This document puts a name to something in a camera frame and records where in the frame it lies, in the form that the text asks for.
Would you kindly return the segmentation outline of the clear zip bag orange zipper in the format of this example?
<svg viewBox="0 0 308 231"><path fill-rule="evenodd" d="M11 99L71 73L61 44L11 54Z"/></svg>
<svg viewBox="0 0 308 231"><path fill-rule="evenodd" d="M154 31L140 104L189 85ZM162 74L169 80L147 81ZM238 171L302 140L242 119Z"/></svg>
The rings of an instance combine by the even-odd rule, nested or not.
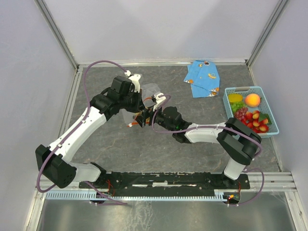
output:
<svg viewBox="0 0 308 231"><path fill-rule="evenodd" d="M159 86L155 83L141 85L142 89L142 101L146 107L149 107L154 104L154 102L150 99L150 97L154 96L156 93L160 93L161 90ZM132 127L133 125L137 125L138 123L135 120L135 117L139 113L131 113L127 112L125 109L121 109L123 119L127 127Z"/></svg>

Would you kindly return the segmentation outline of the yellow starfruit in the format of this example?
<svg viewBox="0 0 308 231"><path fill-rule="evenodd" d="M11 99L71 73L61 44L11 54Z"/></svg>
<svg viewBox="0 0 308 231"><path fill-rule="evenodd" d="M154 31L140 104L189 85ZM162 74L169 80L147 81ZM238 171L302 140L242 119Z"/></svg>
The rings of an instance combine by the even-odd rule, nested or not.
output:
<svg viewBox="0 0 308 231"><path fill-rule="evenodd" d="M243 101L243 96L240 94L229 94L228 95L229 103L238 103Z"/></svg>

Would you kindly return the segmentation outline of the orange peach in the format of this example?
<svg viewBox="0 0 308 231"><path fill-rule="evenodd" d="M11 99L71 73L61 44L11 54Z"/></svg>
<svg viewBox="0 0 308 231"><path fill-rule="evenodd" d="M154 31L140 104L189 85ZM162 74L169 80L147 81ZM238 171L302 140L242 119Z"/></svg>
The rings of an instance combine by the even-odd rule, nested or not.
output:
<svg viewBox="0 0 308 231"><path fill-rule="evenodd" d="M244 103L251 108L257 108L261 103L261 97L258 94L251 93L244 99Z"/></svg>

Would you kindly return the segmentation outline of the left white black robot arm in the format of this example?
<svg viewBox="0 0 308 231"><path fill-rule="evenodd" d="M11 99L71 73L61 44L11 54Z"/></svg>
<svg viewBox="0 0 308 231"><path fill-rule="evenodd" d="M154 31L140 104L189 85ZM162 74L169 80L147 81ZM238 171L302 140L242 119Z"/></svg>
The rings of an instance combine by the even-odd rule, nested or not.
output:
<svg viewBox="0 0 308 231"><path fill-rule="evenodd" d="M72 158L90 135L121 109L137 113L145 108L140 78L140 74L115 77L112 85L92 98L90 107L61 137L47 147L39 145L35 150L39 172L59 188L73 181L90 181L97 188L104 186L106 175L101 167L72 163Z"/></svg>

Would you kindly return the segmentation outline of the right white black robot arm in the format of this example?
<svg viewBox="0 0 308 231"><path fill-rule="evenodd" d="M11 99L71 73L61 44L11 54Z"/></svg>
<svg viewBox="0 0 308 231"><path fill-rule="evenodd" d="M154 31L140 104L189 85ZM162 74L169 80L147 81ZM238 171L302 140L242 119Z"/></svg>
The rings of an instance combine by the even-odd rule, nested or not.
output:
<svg viewBox="0 0 308 231"><path fill-rule="evenodd" d="M236 118L214 125L198 125L182 118L176 107L145 109L135 116L136 122L145 125L159 125L180 143L218 143L230 156L221 175L221 184L232 188L246 166L262 151L261 137Z"/></svg>

